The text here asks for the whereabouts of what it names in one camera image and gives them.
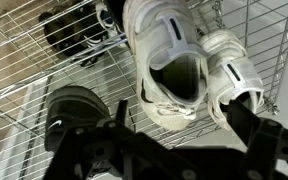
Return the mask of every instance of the metal wire shelf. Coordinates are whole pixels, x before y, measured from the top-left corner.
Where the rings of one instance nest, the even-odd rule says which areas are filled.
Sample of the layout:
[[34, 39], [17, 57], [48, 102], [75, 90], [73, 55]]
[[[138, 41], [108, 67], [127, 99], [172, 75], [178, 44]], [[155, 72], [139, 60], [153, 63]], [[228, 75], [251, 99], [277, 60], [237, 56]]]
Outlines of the metal wire shelf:
[[[168, 148], [184, 145], [220, 129], [208, 116], [206, 103], [201, 105], [198, 119], [180, 132], [167, 131], [148, 119], [137, 102], [132, 54], [119, 47], [126, 40], [93, 53], [91, 56], [102, 52], [105, 55], [90, 69], [78, 66], [80, 61], [90, 57], [69, 62], [97, 47], [65, 60], [59, 59], [61, 52], [53, 52], [45, 39], [43, 26], [95, 1], [84, 0], [41, 23], [37, 22], [37, 17], [68, 2], [31, 0], [0, 15], [0, 179], [42, 178], [52, 158], [43, 146], [44, 101], [53, 90], [66, 85], [92, 89], [109, 106], [110, 112], [115, 112], [121, 98], [128, 99], [127, 125], [147, 133]], [[187, 3], [196, 27], [204, 32], [229, 28], [245, 44], [249, 58], [264, 82], [266, 106], [259, 113], [268, 109], [276, 113], [274, 103], [288, 59], [288, 0], [276, 1], [274, 7], [268, 5], [268, 0], [190, 0]]]

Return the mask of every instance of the wire grid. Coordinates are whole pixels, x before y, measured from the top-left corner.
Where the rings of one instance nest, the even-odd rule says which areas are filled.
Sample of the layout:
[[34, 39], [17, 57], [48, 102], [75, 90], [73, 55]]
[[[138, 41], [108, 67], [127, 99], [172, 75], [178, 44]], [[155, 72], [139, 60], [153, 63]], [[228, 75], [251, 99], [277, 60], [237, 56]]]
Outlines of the wire grid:
[[[112, 116], [118, 101], [128, 99], [127, 125], [145, 132], [167, 148], [184, 145], [219, 129], [208, 116], [206, 103], [201, 104], [198, 119], [180, 132], [167, 131], [148, 119], [135, 94], [133, 57], [128, 49], [119, 47], [126, 40], [93, 54], [106, 52], [90, 69], [80, 68], [78, 62], [68, 63], [74, 57], [58, 59], [45, 39], [42, 26], [93, 2], [83, 1], [42, 23], [36, 20], [41, 12], [66, 2], [32, 0], [0, 16], [0, 34], [5, 38], [0, 43], [0, 121], [9, 122], [0, 127], [0, 131], [9, 130], [7, 136], [0, 140], [0, 179], [42, 178], [52, 158], [52, 154], [45, 152], [43, 147], [44, 101], [53, 90], [66, 85], [92, 89], [108, 105]], [[263, 79], [267, 102], [274, 103], [288, 57], [288, 1], [276, 1], [275, 7], [267, 3], [265, 0], [237, 1], [233, 4], [231, 1], [192, 0], [188, 2], [188, 7], [198, 27], [197, 34], [200, 30], [208, 33], [226, 27], [239, 37]], [[118, 40], [121, 36], [107, 41]], [[3, 77], [4, 71], [13, 73]]]

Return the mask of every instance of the shoe rack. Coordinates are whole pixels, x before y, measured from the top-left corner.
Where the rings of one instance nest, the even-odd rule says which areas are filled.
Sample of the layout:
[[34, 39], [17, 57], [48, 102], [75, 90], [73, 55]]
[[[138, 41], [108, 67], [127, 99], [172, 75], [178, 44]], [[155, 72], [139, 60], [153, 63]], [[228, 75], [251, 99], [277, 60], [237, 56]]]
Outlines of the shoe rack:
[[[95, 1], [85, 0], [38, 23], [42, 12], [66, 3], [68, 1], [30, 0], [0, 15], [0, 121], [6, 122], [0, 131], [8, 131], [0, 138], [1, 178], [42, 179], [52, 157], [43, 148], [45, 98], [66, 85], [92, 89], [109, 107], [112, 116], [120, 99], [129, 100], [127, 126], [147, 133], [167, 148], [192, 143], [220, 129], [208, 116], [206, 102], [201, 105], [198, 118], [183, 131], [167, 131], [148, 119], [137, 102], [133, 56], [128, 48], [120, 47], [126, 40], [93, 53], [91, 56], [102, 52], [105, 55], [92, 68], [84, 69], [78, 62], [69, 62], [96, 47], [59, 60], [60, 52], [52, 51], [43, 26]], [[244, 43], [265, 87], [265, 105], [258, 113], [277, 114], [275, 103], [288, 61], [288, 0], [278, 0], [274, 5], [270, 0], [190, 0], [187, 5], [198, 29], [210, 32], [229, 28]]]

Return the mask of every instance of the white sneaker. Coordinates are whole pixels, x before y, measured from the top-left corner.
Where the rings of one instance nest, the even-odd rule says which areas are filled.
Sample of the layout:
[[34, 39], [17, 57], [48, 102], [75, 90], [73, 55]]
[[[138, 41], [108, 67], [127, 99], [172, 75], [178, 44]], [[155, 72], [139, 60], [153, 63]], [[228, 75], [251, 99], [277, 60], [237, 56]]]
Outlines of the white sneaker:
[[[96, 3], [96, 16], [98, 22], [101, 26], [108, 32], [108, 38], [114, 38], [115, 36], [121, 34], [118, 28], [115, 26], [113, 18], [111, 17], [107, 7], [102, 1]], [[113, 41], [109, 42], [110, 44], [115, 44], [116, 42], [120, 41], [121, 39], [114, 39]], [[125, 48], [126, 45], [123, 43], [119, 45], [121, 48]]]
[[213, 31], [200, 39], [208, 59], [208, 109], [221, 127], [231, 130], [226, 121], [226, 107], [231, 100], [240, 100], [253, 113], [263, 103], [263, 82], [248, 60], [245, 48], [227, 29]]
[[165, 129], [184, 129], [196, 119], [208, 76], [185, 1], [127, 0], [123, 21], [144, 112]]

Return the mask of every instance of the black shoe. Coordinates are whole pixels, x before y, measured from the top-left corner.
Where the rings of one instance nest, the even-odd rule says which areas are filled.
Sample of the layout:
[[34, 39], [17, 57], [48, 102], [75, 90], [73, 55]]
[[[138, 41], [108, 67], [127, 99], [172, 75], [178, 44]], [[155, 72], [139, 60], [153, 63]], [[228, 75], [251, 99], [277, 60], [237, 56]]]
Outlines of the black shoe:
[[92, 125], [110, 117], [104, 102], [90, 89], [66, 86], [52, 92], [46, 100], [45, 150], [56, 152], [65, 131]]

